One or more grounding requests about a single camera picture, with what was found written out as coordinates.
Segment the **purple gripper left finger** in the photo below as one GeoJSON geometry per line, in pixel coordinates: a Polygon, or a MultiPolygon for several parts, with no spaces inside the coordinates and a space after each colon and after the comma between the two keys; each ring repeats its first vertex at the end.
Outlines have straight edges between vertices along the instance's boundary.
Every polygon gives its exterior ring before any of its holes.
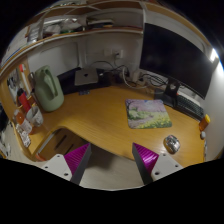
{"type": "Polygon", "coordinates": [[[91,144],[88,143],[66,155],[56,154],[42,166],[42,169],[79,185],[90,156],[91,144]]]}

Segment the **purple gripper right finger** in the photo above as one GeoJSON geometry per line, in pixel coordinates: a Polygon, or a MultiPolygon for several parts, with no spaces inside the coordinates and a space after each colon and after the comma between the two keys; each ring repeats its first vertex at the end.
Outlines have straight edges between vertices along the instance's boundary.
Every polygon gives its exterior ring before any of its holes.
{"type": "Polygon", "coordinates": [[[167,153],[157,154],[137,143],[132,144],[132,154],[145,185],[182,169],[167,153]]]}

